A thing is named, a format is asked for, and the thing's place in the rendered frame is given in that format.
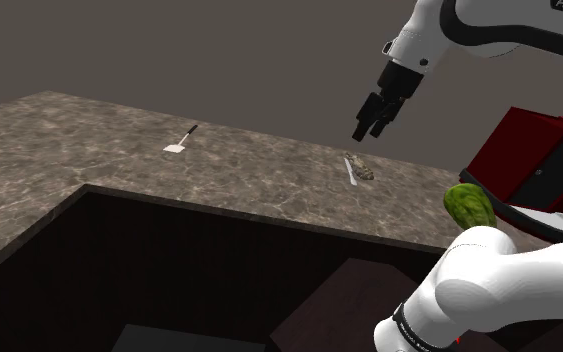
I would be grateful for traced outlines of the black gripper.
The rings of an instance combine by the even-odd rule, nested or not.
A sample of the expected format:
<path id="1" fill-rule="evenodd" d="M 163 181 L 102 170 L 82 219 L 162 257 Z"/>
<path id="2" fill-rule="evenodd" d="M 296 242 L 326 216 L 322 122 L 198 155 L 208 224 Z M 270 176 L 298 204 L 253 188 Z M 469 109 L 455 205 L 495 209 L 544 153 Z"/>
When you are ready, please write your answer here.
<path id="1" fill-rule="evenodd" d="M 423 74 L 389 61 L 380 74 L 377 85 L 383 98 L 395 101 L 384 106 L 383 98 L 371 92 L 357 113 L 357 126 L 352 138 L 361 142 L 371 127 L 370 135 L 378 138 L 384 128 L 396 118 L 404 104 L 403 99 L 413 96 L 423 78 Z"/>

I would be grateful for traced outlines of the brown lumpy food piece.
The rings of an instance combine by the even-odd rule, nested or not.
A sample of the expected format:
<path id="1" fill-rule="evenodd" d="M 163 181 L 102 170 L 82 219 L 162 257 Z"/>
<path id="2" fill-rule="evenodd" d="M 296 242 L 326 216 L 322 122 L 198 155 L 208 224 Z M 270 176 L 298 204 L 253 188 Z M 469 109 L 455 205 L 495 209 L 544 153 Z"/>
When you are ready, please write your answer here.
<path id="1" fill-rule="evenodd" d="M 360 178 L 361 180 L 373 180 L 374 173 L 373 171 L 367 166 L 367 164 L 355 154 L 347 153 L 346 158 L 348 159 L 351 169 L 354 174 Z"/>

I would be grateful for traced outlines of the silver knife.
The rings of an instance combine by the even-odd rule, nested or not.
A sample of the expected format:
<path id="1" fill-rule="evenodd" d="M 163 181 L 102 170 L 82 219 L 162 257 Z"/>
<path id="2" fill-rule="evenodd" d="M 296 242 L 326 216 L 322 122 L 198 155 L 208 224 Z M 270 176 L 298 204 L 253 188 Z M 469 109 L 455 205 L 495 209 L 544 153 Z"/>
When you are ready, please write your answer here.
<path id="1" fill-rule="evenodd" d="M 352 166 L 351 166 L 351 163 L 350 163 L 349 159 L 346 158 L 346 157 L 344 157 L 344 162 L 345 162 L 345 165 L 346 165 L 346 168 L 347 168 L 347 172 L 348 172 L 348 175 L 349 175 L 350 184 L 353 185 L 353 186 L 357 186 L 357 185 L 358 185 L 358 182 L 357 182 L 357 180 L 356 180 L 356 178 L 355 178 L 355 176 L 354 176 L 354 171 L 353 171 L 353 169 L 352 169 Z"/>

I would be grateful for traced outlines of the green lettuce head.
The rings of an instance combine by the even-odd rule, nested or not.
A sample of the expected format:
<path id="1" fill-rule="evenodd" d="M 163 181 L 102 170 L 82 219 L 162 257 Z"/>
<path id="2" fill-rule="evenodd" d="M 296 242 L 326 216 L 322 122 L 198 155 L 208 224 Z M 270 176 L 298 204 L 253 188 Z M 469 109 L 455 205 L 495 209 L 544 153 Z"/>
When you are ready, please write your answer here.
<path id="1" fill-rule="evenodd" d="M 497 227 L 493 206 L 483 189 L 475 184 L 462 183 L 449 188 L 443 197 L 443 205 L 463 230 L 475 226 Z"/>

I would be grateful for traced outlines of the red and black appliance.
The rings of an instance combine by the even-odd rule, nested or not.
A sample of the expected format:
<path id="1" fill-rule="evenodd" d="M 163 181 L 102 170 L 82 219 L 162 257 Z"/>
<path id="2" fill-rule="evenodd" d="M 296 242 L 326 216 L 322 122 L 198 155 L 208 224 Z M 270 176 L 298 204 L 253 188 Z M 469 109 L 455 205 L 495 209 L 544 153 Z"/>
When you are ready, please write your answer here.
<path id="1" fill-rule="evenodd" d="M 481 187 L 503 221 L 563 242 L 563 116 L 510 108 L 459 177 Z"/>

